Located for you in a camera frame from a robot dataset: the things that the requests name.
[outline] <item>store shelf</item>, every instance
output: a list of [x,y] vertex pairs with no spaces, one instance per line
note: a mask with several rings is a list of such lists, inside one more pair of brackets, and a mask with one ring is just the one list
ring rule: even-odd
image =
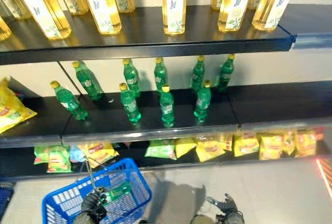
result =
[[292,37],[281,28],[257,31],[248,10],[241,29],[222,33],[217,29],[218,11],[209,5],[188,6],[186,31],[165,35],[161,7],[137,8],[121,14],[119,35],[100,35],[90,13],[66,16],[73,29],[69,38],[49,41],[32,20],[9,24],[12,36],[0,44],[0,65],[50,61],[169,57],[199,54],[288,51]]

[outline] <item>green soda bottle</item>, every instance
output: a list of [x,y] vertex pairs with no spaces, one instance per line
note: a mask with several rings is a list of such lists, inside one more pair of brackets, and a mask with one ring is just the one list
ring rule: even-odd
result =
[[229,54],[227,61],[220,67],[220,75],[219,75],[219,82],[217,89],[219,92],[225,92],[230,75],[233,73],[234,70],[234,54]]
[[60,86],[56,80],[52,81],[50,85],[56,92],[57,100],[74,116],[75,119],[83,120],[88,116],[88,112],[81,107],[77,98],[73,96],[71,91]]
[[157,93],[161,94],[161,87],[166,84],[167,70],[162,62],[161,57],[156,58],[155,82]]
[[191,89],[197,93],[202,86],[202,82],[203,82],[203,77],[204,77],[204,57],[202,55],[200,55],[197,59],[197,63],[195,65],[195,67],[193,67],[192,70],[192,81],[191,81]]
[[208,115],[208,107],[211,100],[211,82],[209,80],[204,81],[203,88],[198,91],[196,108],[193,112],[194,116],[200,121],[203,122],[206,116]]
[[73,62],[73,67],[75,68],[76,78],[91,99],[93,101],[100,99],[102,96],[101,90],[99,89],[99,85],[95,81],[95,78],[92,77],[92,72],[85,66],[85,64],[80,64],[79,62]]
[[168,85],[161,87],[160,109],[162,122],[167,127],[171,127],[174,122],[174,99]]
[[139,80],[135,67],[130,63],[129,59],[123,59],[123,75],[128,84],[129,90],[135,95],[135,98],[140,97],[141,91],[139,86]]
[[123,105],[128,119],[132,123],[137,123],[141,119],[141,113],[137,107],[135,95],[132,91],[129,91],[125,83],[119,85],[121,90],[120,92],[120,101]]

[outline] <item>blue shopping basket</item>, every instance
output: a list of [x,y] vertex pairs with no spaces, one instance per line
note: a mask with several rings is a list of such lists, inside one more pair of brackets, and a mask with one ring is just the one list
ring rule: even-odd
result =
[[[122,159],[93,173],[95,186],[107,190],[128,181],[131,192],[105,206],[107,216],[101,224],[132,224],[139,219],[151,200],[151,190],[131,158]],[[69,224],[81,210],[84,197],[92,191],[89,176],[46,195],[43,199],[44,224]]]

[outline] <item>green bottle in basket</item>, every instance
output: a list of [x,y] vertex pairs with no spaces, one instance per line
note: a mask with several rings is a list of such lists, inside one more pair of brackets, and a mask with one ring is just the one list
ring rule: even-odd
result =
[[75,119],[83,120],[88,116],[88,112],[81,107],[77,98],[73,96],[71,91],[60,86],[56,80],[52,81],[50,85],[56,92],[57,100],[74,116]]

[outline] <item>yellow snack bag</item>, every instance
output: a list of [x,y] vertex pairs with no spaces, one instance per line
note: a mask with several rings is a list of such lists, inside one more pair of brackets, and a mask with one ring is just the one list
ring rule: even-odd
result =
[[0,133],[37,114],[23,105],[7,83],[7,78],[0,82]]

